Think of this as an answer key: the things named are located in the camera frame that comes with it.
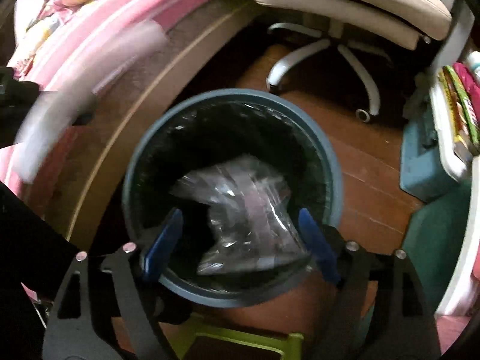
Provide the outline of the clear plastic wrapper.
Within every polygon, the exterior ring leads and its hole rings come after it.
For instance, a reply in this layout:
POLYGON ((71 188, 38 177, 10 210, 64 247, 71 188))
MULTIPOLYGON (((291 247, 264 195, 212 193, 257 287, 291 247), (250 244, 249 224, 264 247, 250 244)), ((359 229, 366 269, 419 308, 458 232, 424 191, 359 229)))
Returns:
POLYGON ((308 255, 287 212, 290 187, 258 158, 244 155, 189 172, 173 194, 209 207, 216 244, 202 257, 199 275, 263 272, 308 255))

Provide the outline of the round blue trash bin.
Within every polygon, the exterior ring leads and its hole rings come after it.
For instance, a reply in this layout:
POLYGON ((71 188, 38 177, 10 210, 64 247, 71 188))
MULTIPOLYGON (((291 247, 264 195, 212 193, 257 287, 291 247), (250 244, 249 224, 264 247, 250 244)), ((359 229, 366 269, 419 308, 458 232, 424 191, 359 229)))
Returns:
POLYGON ((336 154, 272 94, 219 89, 167 111, 134 150, 122 203, 143 277, 191 302, 253 306, 312 269, 340 281, 336 154))

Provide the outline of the green plastic stool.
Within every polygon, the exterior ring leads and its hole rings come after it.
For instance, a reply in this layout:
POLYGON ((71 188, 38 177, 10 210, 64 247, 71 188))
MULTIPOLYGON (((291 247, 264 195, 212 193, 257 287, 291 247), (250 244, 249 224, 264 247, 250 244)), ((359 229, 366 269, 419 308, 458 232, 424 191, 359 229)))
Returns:
POLYGON ((304 336, 255 334, 215 325, 201 314, 167 327, 167 338, 180 359, 301 359, 304 336))

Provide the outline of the teal storage box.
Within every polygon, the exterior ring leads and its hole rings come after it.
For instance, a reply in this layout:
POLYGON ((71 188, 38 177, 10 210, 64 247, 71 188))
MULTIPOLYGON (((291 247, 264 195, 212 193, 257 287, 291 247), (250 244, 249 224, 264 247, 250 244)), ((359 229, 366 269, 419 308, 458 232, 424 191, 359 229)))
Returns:
POLYGON ((400 189, 429 203, 458 184, 443 168, 432 111, 415 115, 405 126, 400 155, 400 189))

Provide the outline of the white shelf with books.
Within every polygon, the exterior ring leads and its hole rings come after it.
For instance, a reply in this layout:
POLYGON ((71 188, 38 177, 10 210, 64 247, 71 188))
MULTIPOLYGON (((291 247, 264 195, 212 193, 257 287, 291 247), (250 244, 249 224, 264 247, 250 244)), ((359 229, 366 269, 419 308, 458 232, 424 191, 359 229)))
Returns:
POLYGON ((447 175, 470 186, 463 241, 438 314, 463 315, 479 295, 479 65, 442 66, 430 88, 439 156, 447 175))

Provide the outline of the pink striped bed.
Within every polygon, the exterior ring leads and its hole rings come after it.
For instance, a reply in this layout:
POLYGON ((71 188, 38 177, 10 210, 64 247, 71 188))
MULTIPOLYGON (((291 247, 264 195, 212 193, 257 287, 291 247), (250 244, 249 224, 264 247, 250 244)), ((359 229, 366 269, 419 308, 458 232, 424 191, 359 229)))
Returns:
POLYGON ((39 49, 43 94, 1 182, 68 241, 89 247, 137 143, 258 16, 252 0, 97 0, 39 49))

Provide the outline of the cream office chair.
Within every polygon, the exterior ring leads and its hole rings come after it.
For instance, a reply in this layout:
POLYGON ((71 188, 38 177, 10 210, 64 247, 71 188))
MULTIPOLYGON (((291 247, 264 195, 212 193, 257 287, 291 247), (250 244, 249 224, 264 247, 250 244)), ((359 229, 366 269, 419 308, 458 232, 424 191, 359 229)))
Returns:
POLYGON ((358 42, 343 42, 343 29, 350 24, 386 39, 406 50, 416 49, 421 38, 444 40, 452 25, 451 8, 442 0, 255 0, 268 8, 298 11, 329 19, 327 33, 307 26, 287 22, 275 23, 271 31, 287 30, 313 38, 313 43, 290 52, 270 70, 266 85, 270 92, 280 91, 291 69, 312 55, 334 47, 360 78, 368 96, 368 108, 357 109, 356 117, 364 123, 378 116, 381 99, 374 78, 353 54, 353 49, 370 54, 377 48, 358 42))

